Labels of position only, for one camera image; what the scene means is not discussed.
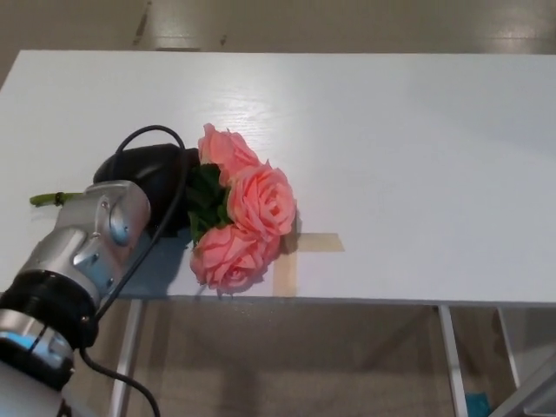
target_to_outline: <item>pink rose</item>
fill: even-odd
[[[209,288],[242,287],[278,255],[279,243],[265,242],[235,225],[212,228],[193,250],[191,270]]]
[[[288,178],[267,162],[245,169],[235,179],[228,196],[228,215],[238,228],[271,239],[291,231],[295,205]]]
[[[205,136],[199,139],[199,158],[201,163],[218,165],[221,185],[227,185],[242,169],[261,165],[239,133],[219,132],[210,123],[204,128]]]

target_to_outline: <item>beige floor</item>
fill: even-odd
[[[0,0],[0,84],[20,49],[554,53],[555,17],[552,0]],[[92,349],[105,365],[127,308]],[[500,403],[494,311],[454,319],[467,390]],[[153,302],[136,377],[167,416],[453,415],[431,308]],[[110,381],[79,366],[72,386],[106,414]],[[128,415],[150,415],[135,393]]]

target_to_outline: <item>tape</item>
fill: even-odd
[[[273,296],[297,296],[297,254],[299,252],[344,252],[336,233],[292,233],[282,237],[281,253],[274,263]]]

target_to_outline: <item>black cord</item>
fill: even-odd
[[[102,365],[99,365],[98,363],[94,362],[90,358],[89,354],[87,353],[87,349],[85,349],[84,347],[79,348],[79,354],[81,355],[81,359],[83,359],[83,362],[85,362],[85,365],[90,367],[93,371],[108,376],[113,380],[119,380],[124,384],[127,384],[130,387],[135,388],[137,391],[143,394],[147,399],[147,401],[149,402],[150,407],[153,409],[153,415],[155,417],[161,417],[160,408],[158,408],[158,404],[156,403],[155,396],[144,385],[140,384],[133,378],[119,374],[118,372],[112,371],[111,369],[108,369],[107,367],[103,367]]]
[[[178,182],[177,190],[175,191],[175,195],[174,195],[174,199],[172,200],[168,209],[166,210],[166,213],[165,213],[164,217],[162,218],[162,220],[160,222],[160,225],[158,226],[158,229],[153,234],[153,237],[150,241],[150,244],[141,252],[139,257],[135,260],[135,262],[133,262],[133,264],[129,267],[128,271],[123,275],[120,282],[116,285],[114,290],[110,293],[110,295],[106,299],[106,302],[104,302],[104,304],[98,309],[98,311],[96,312],[96,315],[93,319],[93,320],[96,320],[96,321],[100,321],[104,317],[104,315],[106,314],[108,309],[112,306],[112,304],[114,303],[114,301],[116,300],[118,295],[122,292],[123,287],[125,287],[125,285],[131,279],[133,274],[141,266],[142,262],[145,260],[147,255],[150,253],[150,251],[153,249],[153,247],[158,243],[158,241],[160,240],[160,238],[162,236],[162,233],[164,233],[165,228],[168,226],[168,223],[171,220],[172,216],[174,215],[174,212],[177,209],[177,206],[180,203],[180,200],[182,199],[182,196],[185,192],[186,178],[187,178],[186,175],[187,175],[187,172],[188,172],[188,170],[187,170],[188,160],[187,160],[187,157],[185,155],[185,150],[186,150],[185,145],[183,144],[183,140],[181,139],[181,137],[174,130],[169,129],[165,126],[160,126],[160,125],[147,126],[145,128],[139,129],[139,130],[135,131],[134,133],[132,133],[131,135],[129,135],[122,142],[122,144],[118,147],[116,153],[114,154],[114,159],[112,161],[112,166],[111,166],[111,169],[112,169],[112,176],[111,177],[116,178],[115,174],[116,174],[117,161],[121,157],[125,147],[128,146],[129,143],[131,141],[133,141],[139,135],[142,135],[143,133],[150,132],[150,131],[153,131],[153,130],[160,130],[160,131],[166,132],[169,135],[171,135],[172,137],[174,137],[175,141],[177,142],[178,146],[180,147],[180,151],[181,151],[181,155],[182,155],[182,169],[183,169],[182,175],[180,177],[180,181]],[[130,387],[135,388],[137,391],[139,391],[141,394],[143,394],[145,396],[145,398],[147,399],[147,401],[149,402],[149,404],[150,404],[150,406],[153,410],[154,416],[155,417],[160,417],[160,409],[158,408],[158,405],[156,404],[155,396],[146,387],[141,385],[139,382],[135,381],[133,378],[129,378],[128,376],[119,374],[118,372],[107,369],[106,367],[103,367],[102,365],[99,365],[98,363],[94,362],[89,357],[89,355],[87,354],[87,350],[86,350],[85,347],[80,347],[79,348],[79,354],[81,355],[81,357],[83,359],[83,362],[85,362],[85,364],[88,367],[90,367],[92,370],[98,372],[99,374],[103,374],[105,376],[108,376],[109,378],[112,378],[114,380],[122,381],[123,383],[129,385]]]

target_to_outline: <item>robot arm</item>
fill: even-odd
[[[153,130],[178,146],[123,150]],[[74,351],[83,356],[95,343],[98,321],[162,234],[189,225],[185,189],[199,164],[198,150],[186,149],[172,129],[148,126],[104,162],[95,185],[63,205],[54,229],[0,296],[0,415],[58,414],[60,393],[75,372]],[[144,230],[152,241],[128,267]],[[140,390],[159,415],[152,395]]]
[[[32,388],[29,400],[41,399],[41,413],[32,414],[28,401],[14,404],[13,392],[1,395],[12,399],[0,400],[1,415],[56,415],[44,412],[47,399],[56,398],[73,374],[74,350],[95,342],[95,313],[122,278],[149,218],[147,196],[128,181],[92,185],[61,208],[54,229],[0,297],[0,375],[34,380],[18,387],[6,379],[0,390],[29,395]],[[20,408],[4,410],[13,406]]]

